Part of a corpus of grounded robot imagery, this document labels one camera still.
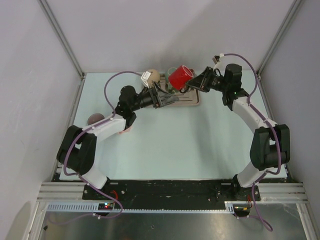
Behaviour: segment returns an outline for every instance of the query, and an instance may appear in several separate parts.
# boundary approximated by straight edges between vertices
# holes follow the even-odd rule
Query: metal floor
[[[259,205],[273,232],[256,219],[237,220],[231,214],[124,213],[115,219],[84,217],[68,225],[48,224],[42,240],[304,240],[295,204]],[[81,213],[54,213],[64,222]]]

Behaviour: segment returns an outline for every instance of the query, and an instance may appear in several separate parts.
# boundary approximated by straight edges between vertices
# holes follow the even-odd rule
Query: white label
[[[141,76],[141,80],[142,80],[142,83],[143,85],[145,85],[147,88],[149,88],[149,85],[148,85],[148,79],[149,77],[151,76],[151,72],[149,71],[145,71],[142,76]]]

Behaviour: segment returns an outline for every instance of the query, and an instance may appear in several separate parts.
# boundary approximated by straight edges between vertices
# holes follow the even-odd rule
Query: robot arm
[[[240,188],[248,188],[266,171],[278,166],[276,145],[270,143],[275,137],[266,122],[270,123],[279,139],[281,164],[290,160],[290,131],[287,125],[278,125],[259,112],[252,103],[248,104],[249,94],[241,88],[241,77],[242,67],[237,64],[227,65],[224,76],[217,74],[216,69],[207,67],[199,76],[186,82],[186,85],[205,93],[211,89],[222,92],[223,104],[239,115],[252,131],[251,162],[234,177]]]
[[[73,125],[67,129],[56,159],[64,164],[75,138],[80,133],[86,132],[76,142],[80,146],[72,148],[66,166],[80,174],[94,187],[101,189],[108,178],[95,162],[96,145],[111,135],[130,128],[137,118],[136,110],[147,106],[157,109],[178,100],[177,96],[163,91],[156,83],[151,88],[144,88],[139,94],[133,86],[125,86],[120,91],[119,102],[113,115],[84,128]]]

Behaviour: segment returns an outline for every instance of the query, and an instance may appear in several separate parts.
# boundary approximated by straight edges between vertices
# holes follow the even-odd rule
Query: white wall
[[[15,219],[8,239],[18,240],[80,79],[36,0],[1,1],[0,33],[0,239]]]
[[[85,72],[203,70],[226,52],[258,67],[292,2],[48,0]]]
[[[320,225],[320,1],[305,1],[262,83],[278,123],[291,134],[289,169],[305,185]]]

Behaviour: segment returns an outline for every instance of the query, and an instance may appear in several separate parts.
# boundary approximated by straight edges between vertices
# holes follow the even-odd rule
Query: brown tray
[[[166,91],[166,79],[164,74],[160,74],[160,87]],[[186,93],[177,92],[173,94],[179,97],[179,101],[171,104],[171,106],[197,106],[200,102],[198,90],[192,89]]]

